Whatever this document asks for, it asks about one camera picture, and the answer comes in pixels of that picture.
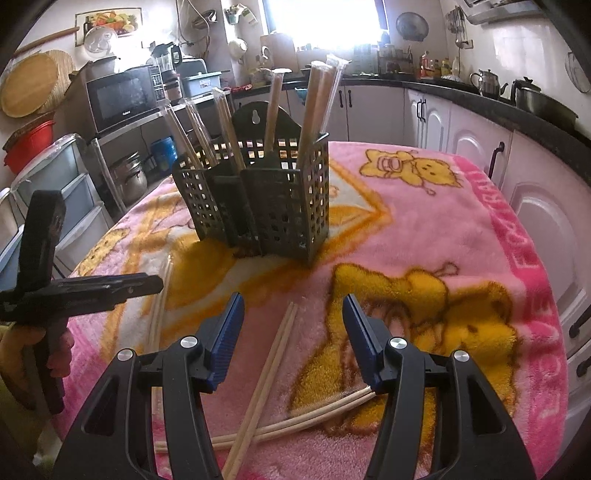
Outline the person's left hand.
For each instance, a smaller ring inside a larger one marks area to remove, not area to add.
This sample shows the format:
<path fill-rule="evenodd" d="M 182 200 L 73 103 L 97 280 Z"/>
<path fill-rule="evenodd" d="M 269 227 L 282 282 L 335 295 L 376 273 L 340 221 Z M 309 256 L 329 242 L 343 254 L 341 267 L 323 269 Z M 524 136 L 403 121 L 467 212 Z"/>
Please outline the person's left hand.
<path fill-rule="evenodd" d="M 1 327 L 1 377 L 11 395 L 26 408 L 35 406 L 31 375 L 25 365 L 25 351 L 38 344 L 46 331 L 34 326 Z M 70 375 L 74 336 L 69 329 L 61 335 L 57 350 L 49 356 L 46 367 L 50 376 L 64 379 Z"/>

